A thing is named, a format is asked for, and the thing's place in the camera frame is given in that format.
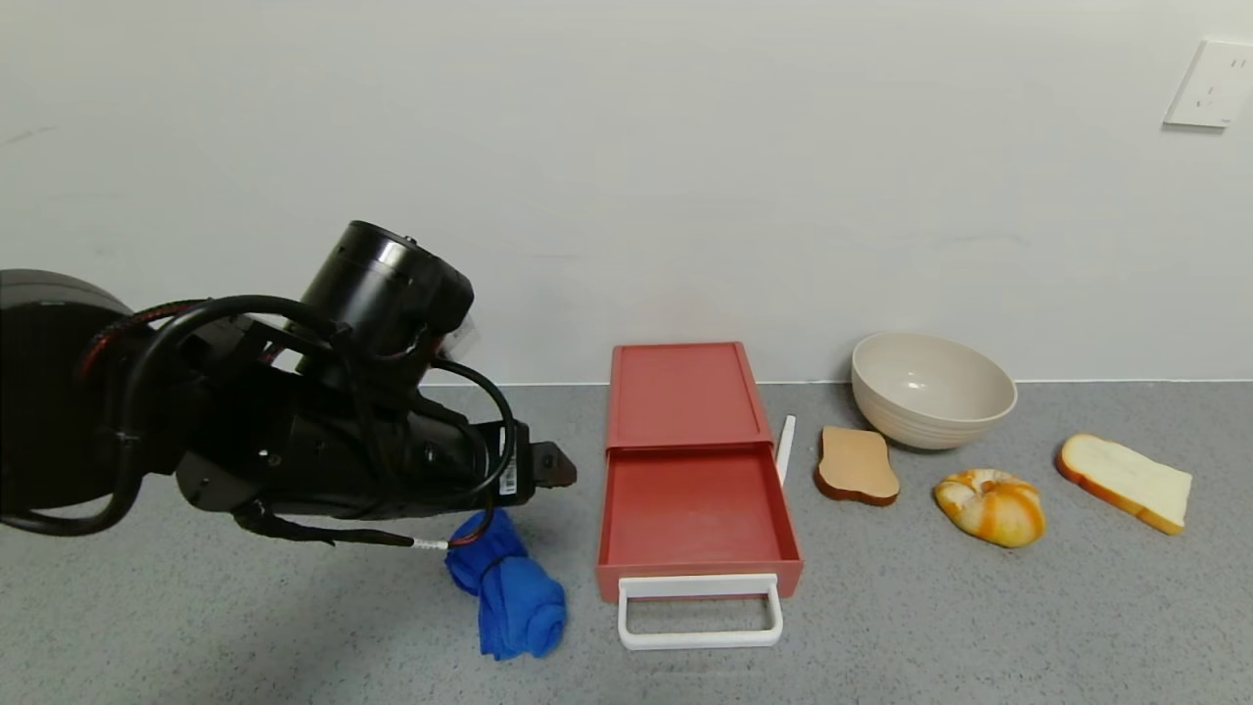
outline blue cloth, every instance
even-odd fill
[[[452,533],[460,538],[482,522],[482,512]],[[479,647],[497,661],[531,652],[543,659],[565,631],[565,590],[526,555],[504,510],[469,546],[450,548],[444,565],[457,587],[479,596]]]

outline table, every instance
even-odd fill
[[[576,486],[512,517],[569,594],[546,660],[479,655],[476,601],[429,551],[294,545],[147,481],[95,537],[0,531],[0,702],[1204,702],[1253,695],[1253,384],[1031,384],[984,440],[891,450],[892,507],[836,503],[809,473],[824,425],[861,426],[845,386],[771,386],[798,417],[786,493],[806,560],[773,649],[628,652],[593,580],[604,490],[600,387],[512,388],[534,440]],[[487,419],[470,389],[431,397]],[[1058,445],[1088,431],[1195,477],[1169,537],[1065,482]],[[1049,532],[1005,551],[931,501],[942,477],[997,467],[1039,487]],[[391,522],[442,537],[464,517]],[[640,631],[743,629],[752,602],[632,607]]]

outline white power socket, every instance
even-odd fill
[[[1253,93],[1253,43],[1202,41],[1167,123],[1230,126]]]

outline bread slice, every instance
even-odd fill
[[[896,502],[901,483],[887,465],[887,442],[872,431],[826,427],[822,461],[813,472],[818,491],[832,500],[877,507]]]
[[[1125,446],[1078,433],[1058,452],[1061,477],[1165,532],[1183,531],[1192,476],[1140,456]]]

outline white bowl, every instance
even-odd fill
[[[979,352],[942,337],[880,332],[853,348],[853,399],[883,436],[927,451],[969,443],[1009,414],[1017,388]]]

